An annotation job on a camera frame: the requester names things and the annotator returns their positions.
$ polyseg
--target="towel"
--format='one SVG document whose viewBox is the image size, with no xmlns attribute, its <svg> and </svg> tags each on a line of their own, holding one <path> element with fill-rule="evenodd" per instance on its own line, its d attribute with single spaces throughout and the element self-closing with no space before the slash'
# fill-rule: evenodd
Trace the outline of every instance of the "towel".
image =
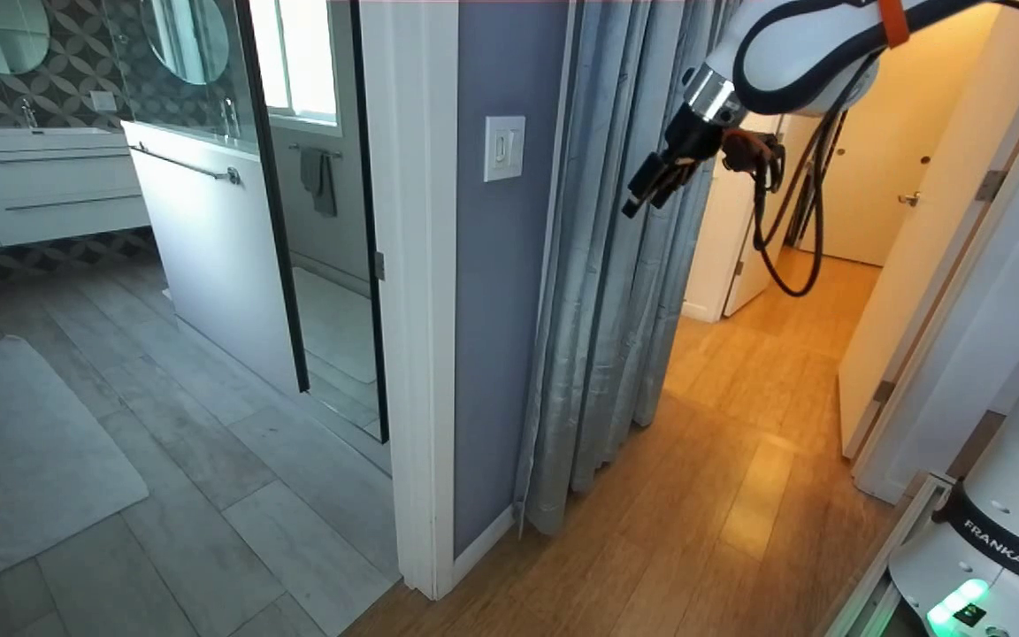
<svg viewBox="0 0 1019 637">
<path fill-rule="evenodd" d="M 335 216 L 332 156 L 327 147 L 299 147 L 299 188 L 314 211 Z"/>
</svg>

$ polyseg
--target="robotic arm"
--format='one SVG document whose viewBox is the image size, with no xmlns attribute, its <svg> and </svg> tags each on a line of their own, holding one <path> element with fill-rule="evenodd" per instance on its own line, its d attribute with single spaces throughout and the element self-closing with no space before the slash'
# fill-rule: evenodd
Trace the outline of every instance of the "robotic arm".
<svg viewBox="0 0 1019 637">
<path fill-rule="evenodd" d="M 864 60 L 908 31 L 939 25 L 980 0 L 744 0 L 726 25 L 709 63 L 687 77 L 690 93 L 664 126 L 664 144 L 645 159 L 626 185 L 621 211 L 646 202 L 657 210 L 733 138 L 733 156 L 765 144 L 744 144 L 739 120 L 752 112 L 823 112 L 850 105 L 870 88 Z"/>
</svg>

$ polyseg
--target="bathroom vanity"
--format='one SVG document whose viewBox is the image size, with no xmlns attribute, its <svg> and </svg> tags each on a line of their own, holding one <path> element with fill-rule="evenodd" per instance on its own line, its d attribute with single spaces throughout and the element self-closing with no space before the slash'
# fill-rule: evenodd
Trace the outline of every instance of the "bathroom vanity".
<svg viewBox="0 0 1019 637">
<path fill-rule="evenodd" d="M 147 227 L 121 130 L 0 126 L 0 247 Z"/>
</svg>

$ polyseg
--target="gray wall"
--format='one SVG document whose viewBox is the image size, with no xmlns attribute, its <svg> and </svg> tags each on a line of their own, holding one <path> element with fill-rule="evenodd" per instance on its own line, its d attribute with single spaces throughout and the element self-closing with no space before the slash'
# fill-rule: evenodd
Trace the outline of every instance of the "gray wall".
<svg viewBox="0 0 1019 637">
<path fill-rule="evenodd" d="M 565 4 L 463 4 L 460 31 L 457 551 L 512 500 Z M 482 179 L 493 112 L 527 118 L 521 179 Z"/>
</svg>

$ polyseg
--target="white wall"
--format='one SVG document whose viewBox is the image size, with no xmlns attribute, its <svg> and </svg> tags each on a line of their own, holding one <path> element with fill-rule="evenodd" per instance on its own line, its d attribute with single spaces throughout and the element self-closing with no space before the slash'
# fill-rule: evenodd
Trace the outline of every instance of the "white wall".
<svg viewBox="0 0 1019 637">
<path fill-rule="evenodd" d="M 457 4 L 362 4 L 365 104 L 393 424 L 397 554 L 407 589 L 441 597 L 452 554 L 457 379 Z"/>
<path fill-rule="evenodd" d="M 889 428 L 870 439 L 857 482 L 902 500 L 924 472 L 946 472 L 985 412 L 1019 392 L 1019 188 L 1002 227 L 965 280 L 911 388 Z"/>
</svg>

